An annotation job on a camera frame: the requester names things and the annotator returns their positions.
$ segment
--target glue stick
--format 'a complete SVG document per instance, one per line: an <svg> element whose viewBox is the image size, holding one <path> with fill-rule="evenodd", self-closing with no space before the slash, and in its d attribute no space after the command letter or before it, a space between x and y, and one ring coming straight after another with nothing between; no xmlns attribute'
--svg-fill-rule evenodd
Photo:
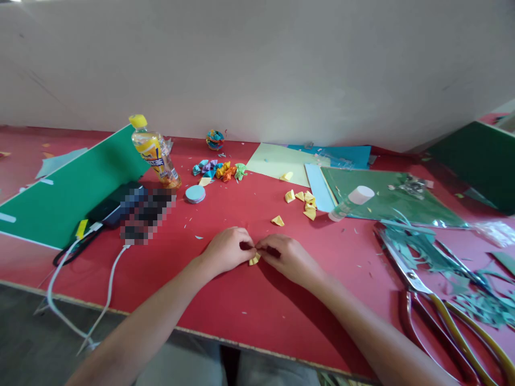
<svg viewBox="0 0 515 386"><path fill-rule="evenodd" d="M363 205L376 194L370 188L358 186L342 202L329 212L329 218L332 221L340 221L358 206Z"/></svg>

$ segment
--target plastic bottle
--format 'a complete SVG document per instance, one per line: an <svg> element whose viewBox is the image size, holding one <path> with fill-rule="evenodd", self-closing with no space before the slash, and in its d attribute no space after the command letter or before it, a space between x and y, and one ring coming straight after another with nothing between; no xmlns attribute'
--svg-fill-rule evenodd
<svg viewBox="0 0 515 386"><path fill-rule="evenodd" d="M358 186L332 211L329 212L329 218L332 221L340 221L358 206L363 205L376 194L370 188Z"/></svg>
<svg viewBox="0 0 515 386"><path fill-rule="evenodd" d="M141 114L131 115L129 122L136 129L132 136L136 150L159 175L163 187L179 189L182 184L181 177L173 167L170 149L166 146L163 136L158 132L148 131L146 119Z"/></svg>

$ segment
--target plastic bag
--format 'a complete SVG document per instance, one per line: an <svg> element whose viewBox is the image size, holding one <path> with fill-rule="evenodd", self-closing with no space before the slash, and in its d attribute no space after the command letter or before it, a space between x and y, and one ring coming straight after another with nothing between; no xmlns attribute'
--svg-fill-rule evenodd
<svg viewBox="0 0 515 386"><path fill-rule="evenodd" d="M477 222L475 230L499 248L515 244L515 231L502 221Z"/></svg>

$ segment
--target yellow scissor handle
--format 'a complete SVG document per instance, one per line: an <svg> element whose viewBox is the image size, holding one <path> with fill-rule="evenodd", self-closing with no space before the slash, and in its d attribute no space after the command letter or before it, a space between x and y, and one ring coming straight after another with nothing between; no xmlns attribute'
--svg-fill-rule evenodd
<svg viewBox="0 0 515 386"><path fill-rule="evenodd" d="M445 304L442 302L442 300L434 293L430 293L428 294L428 296L436 306L438 313L442 317L443 322L447 326L449 333L452 335L461 353L465 356L465 358L467 358L468 362L474 368L474 370L476 370L477 374L479 375L483 383L487 386L498 386L497 383L495 383L494 380L490 378L490 375L488 375L488 373L484 370L483 366L481 366L481 364L477 360L476 356L474 355L474 353L468 346L467 342L463 338L463 335L461 335L460 330L458 330L458 327L456 326L451 314L445 307Z"/></svg>
<svg viewBox="0 0 515 386"><path fill-rule="evenodd" d="M460 311L458 308L456 308L454 305L450 304L449 302L444 302L445 306L449 310L451 310L453 313L457 315L461 320L463 320L465 323L467 323L470 328L472 328L476 334L478 334L490 347L492 352L496 355L497 359L499 360L499 363L501 363L501 369L506 374L506 378L508 379L508 384L515 385L515 366L513 365L513 362L508 358L504 350L495 342L495 340L492 339L490 335L487 334L486 331L484 331L479 325L474 322L471 318L469 318L465 313Z"/></svg>

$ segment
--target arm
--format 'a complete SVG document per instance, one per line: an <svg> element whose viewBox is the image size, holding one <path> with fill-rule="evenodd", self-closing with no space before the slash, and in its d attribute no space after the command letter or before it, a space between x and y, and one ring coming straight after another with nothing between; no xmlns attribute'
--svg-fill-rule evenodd
<svg viewBox="0 0 515 386"><path fill-rule="evenodd" d="M240 243L249 250L241 250ZM67 386L130 385L172 333L196 293L218 274L254 257L254 243L243 228L229 228L125 319L82 363Z"/></svg>
<svg viewBox="0 0 515 386"><path fill-rule="evenodd" d="M326 305L384 385L457 384L406 336L324 272L299 242L275 234L258 242L256 247L267 263Z"/></svg>

